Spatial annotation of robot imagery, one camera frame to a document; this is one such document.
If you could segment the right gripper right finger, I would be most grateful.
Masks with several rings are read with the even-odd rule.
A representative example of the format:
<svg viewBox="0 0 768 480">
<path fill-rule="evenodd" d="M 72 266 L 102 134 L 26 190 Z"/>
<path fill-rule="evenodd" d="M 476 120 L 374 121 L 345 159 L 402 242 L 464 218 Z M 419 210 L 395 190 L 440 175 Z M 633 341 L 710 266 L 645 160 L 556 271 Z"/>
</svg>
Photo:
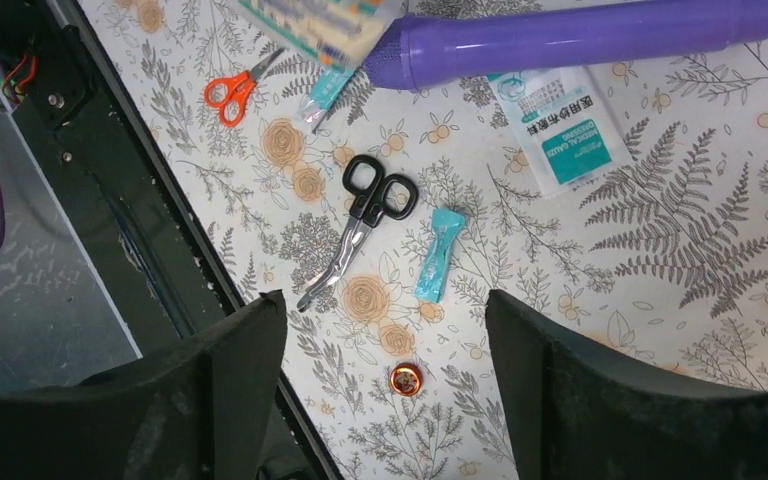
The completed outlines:
<svg viewBox="0 0 768 480">
<path fill-rule="evenodd" d="M 768 479 L 768 392 L 673 373 L 502 290 L 485 310 L 522 479 Z"/>
</svg>

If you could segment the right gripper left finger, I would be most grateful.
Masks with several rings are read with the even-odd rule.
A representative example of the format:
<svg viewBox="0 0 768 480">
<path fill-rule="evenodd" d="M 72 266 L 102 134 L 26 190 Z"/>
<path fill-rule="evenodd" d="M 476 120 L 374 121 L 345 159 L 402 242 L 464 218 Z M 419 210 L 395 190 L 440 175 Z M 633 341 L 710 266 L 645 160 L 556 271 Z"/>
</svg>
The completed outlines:
<svg viewBox="0 0 768 480">
<path fill-rule="evenodd" d="M 0 479 L 252 479 L 287 337 L 281 291 L 80 384 L 0 395 Z"/>
</svg>

